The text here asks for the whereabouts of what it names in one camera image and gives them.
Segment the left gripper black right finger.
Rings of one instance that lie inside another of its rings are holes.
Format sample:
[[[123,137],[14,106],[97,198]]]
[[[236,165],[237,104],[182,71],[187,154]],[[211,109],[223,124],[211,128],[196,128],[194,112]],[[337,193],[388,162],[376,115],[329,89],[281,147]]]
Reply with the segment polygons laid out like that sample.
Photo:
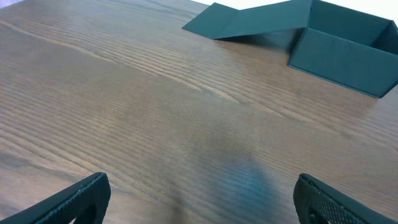
[[[397,224],[309,174],[299,175],[293,199],[301,224]]]

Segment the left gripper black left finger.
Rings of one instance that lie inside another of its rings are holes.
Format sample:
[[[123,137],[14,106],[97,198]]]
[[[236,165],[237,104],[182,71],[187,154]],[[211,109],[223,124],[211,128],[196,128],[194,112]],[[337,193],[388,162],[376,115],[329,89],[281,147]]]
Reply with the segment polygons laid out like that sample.
[[[108,176],[97,172],[1,224],[102,224],[110,197]]]

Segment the dark green box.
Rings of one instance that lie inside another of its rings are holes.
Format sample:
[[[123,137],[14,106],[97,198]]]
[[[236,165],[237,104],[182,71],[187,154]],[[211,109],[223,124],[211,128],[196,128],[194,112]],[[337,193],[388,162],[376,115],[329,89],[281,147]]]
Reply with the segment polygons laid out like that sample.
[[[183,29],[213,40],[253,40],[290,32],[288,66],[375,98],[397,85],[393,20],[317,0],[249,9],[213,3]]]

